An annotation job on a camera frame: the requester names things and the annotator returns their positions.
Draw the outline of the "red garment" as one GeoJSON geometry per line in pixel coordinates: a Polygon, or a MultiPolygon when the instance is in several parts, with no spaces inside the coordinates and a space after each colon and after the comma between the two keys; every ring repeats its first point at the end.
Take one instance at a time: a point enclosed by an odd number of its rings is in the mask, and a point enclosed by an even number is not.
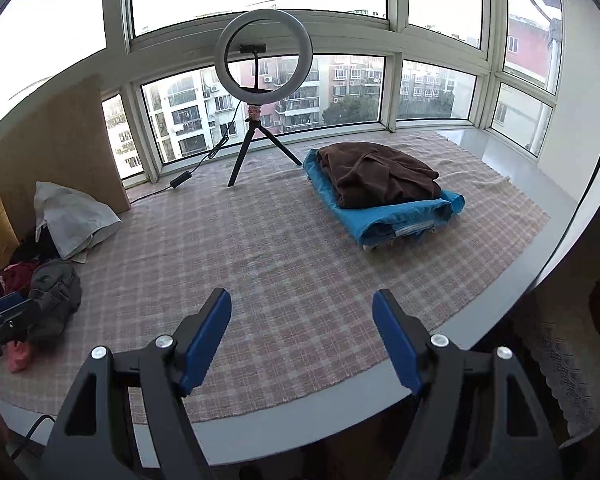
{"type": "Polygon", "coordinates": [[[18,262],[0,271],[0,298],[16,292],[23,298],[29,296],[31,280],[38,265],[18,262]]]}

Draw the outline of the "white cotton garment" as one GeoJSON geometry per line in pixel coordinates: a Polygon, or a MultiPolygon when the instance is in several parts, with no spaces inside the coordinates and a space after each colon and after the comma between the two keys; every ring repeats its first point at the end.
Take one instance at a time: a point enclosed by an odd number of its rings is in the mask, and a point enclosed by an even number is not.
{"type": "Polygon", "coordinates": [[[88,252],[122,226],[122,220],[108,205],[52,182],[36,182],[33,207],[35,240],[38,242],[46,231],[62,260],[88,252]]]}

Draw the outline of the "light wooden board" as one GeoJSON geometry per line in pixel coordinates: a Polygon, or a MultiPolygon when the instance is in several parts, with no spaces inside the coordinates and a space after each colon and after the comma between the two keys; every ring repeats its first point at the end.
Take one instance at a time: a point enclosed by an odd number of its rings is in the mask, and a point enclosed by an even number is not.
{"type": "Polygon", "coordinates": [[[130,209],[111,151],[97,77],[53,96],[0,135],[0,197],[20,240],[36,225],[38,182],[84,192],[117,214],[130,209]]]}

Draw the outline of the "brown fleece garment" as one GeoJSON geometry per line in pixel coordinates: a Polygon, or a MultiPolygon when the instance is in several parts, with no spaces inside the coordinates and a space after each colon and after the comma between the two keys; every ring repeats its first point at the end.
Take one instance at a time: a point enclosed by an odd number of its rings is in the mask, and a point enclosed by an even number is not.
{"type": "Polygon", "coordinates": [[[320,148],[315,159],[343,209],[437,200],[441,196],[436,170],[388,145],[335,143],[320,148]]]}

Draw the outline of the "grey garment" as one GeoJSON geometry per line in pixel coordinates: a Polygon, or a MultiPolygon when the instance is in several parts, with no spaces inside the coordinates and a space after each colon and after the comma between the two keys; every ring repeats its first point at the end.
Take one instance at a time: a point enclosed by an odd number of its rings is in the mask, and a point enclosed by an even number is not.
{"type": "Polygon", "coordinates": [[[42,264],[32,274],[29,298],[38,304],[41,314],[29,327],[28,339],[36,346],[56,344],[81,304],[82,287],[76,269],[60,259],[42,264]]]}

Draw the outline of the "black garment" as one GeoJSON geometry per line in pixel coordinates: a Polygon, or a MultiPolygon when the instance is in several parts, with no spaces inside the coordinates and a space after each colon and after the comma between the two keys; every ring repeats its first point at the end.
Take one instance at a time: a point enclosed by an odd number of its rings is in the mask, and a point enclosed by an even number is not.
{"type": "Polygon", "coordinates": [[[9,259],[9,264],[16,263],[44,263],[48,260],[58,259],[59,254],[53,242],[50,232],[46,226],[37,233],[35,230],[30,231],[20,245],[14,250],[9,259]]]}

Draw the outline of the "plaid pink bed sheet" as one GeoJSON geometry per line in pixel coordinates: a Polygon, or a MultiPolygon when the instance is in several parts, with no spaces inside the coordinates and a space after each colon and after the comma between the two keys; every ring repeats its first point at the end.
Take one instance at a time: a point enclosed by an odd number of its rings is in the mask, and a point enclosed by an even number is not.
{"type": "Polygon", "coordinates": [[[0,399],[59,411],[87,353],[132,350],[172,332],[213,289],[232,318],[204,383],[185,401],[193,422],[272,408],[376,365],[386,352],[370,314],[377,289],[437,327],[480,295],[547,224],[531,198],[471,152],[433,132],[386,143],[437,170],[464,210],[418,243],[364,252],[299,168],[250,155],[236,185],[225,162],[135,205],[76,269],[82,302],[58,346],[11,373],[0,399]]]}

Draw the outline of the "white lace table cover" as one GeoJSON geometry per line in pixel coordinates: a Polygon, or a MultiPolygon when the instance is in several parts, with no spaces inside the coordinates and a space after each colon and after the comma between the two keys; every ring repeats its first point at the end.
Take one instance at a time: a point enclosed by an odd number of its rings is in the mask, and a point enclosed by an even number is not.
{"type": "Polygon", "coordinates": [[[521,297],[510,313],[568,434],[575,437],[600,426],[600,334],[588,295],[535,290],[521,297]]]}

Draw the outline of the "folded blue cloth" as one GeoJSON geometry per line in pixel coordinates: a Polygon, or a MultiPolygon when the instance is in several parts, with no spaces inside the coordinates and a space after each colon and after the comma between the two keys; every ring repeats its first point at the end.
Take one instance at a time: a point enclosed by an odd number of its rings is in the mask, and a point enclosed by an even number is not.
{"type": "Polygon", "coordinates": [[[463,195],[442,190],[436,200],[386,205],[363,209],[344,209],[337,204],[332,181],[318,164],[317,149],[311,148],[303,169],[317,195],[342,223],[356,244],[372,248],[400,237],[420,237],[427,231],[449,222],[465,207],[463,195]]]}

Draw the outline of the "pink cloth piece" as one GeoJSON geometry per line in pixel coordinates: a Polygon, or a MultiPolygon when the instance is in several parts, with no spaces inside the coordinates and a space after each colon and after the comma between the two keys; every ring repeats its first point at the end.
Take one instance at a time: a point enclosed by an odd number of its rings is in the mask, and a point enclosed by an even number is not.
{"type": "Polygon", "coordinates": [[[7,367],[11,373],[25,370],[33,358],[33,347],[29,341],[9,341],[6,346],[7,367]]]}

